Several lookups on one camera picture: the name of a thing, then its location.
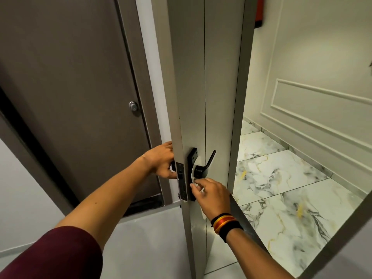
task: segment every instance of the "sleeve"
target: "sleeve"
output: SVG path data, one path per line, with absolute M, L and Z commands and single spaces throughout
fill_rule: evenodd
M 21 253 L 0 273 L 0 279 L 99 279 L 102 264 L 100 246 L 88 232 L 62 226 Z

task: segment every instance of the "hand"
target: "hand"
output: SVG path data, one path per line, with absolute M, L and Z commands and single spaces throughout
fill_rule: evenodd
M 197 179 L 195 183 L 198 186 L 190 184 L 192 193 L 210 221 L 220 214 L 230 213 L 230 192 L 225 186 L 211 178 Z
M 170 163 L 174 160 L 172 141 L 165 142 L 142 155 L 149 163 L 151 170 L 163 178 L 177 179 L 177 173 L 170 171 Z

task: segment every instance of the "red fire extinguisher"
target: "red fire extinguisher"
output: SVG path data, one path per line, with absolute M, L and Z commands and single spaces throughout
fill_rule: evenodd
M 258 0 L 256 22 L 254 23 L 255 28 L 260 28 L 262 26 L 262 19 L 263 19 L 263 0 Z

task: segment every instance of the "marble floor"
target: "marble floor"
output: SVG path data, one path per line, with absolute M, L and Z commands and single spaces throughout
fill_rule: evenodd
M 243 121 L 233 197 L 271 256 L 300 276 L 361 199 Z M 245 278 L 215 237 L 204 278 Z

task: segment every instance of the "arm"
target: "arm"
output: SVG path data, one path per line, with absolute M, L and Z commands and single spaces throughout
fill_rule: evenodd
M 75 226 L 91 234 L 103 250 L 115 226 L 131 204 L 141 182 L 151 173 L 177 178 L 169 170 L 172 142 L 157 146 L 91 193 L 56 227 Z
M 209 220 L 222 213 L 230 213 L 230 193 L 221 183 L 210 179 L 190 184 L 204 214 Z M 293 279 L 293 277 L 252 241 L 242 229 L 230 230 L 226 241 L 235 254 L 245 276 L 251 279 Z

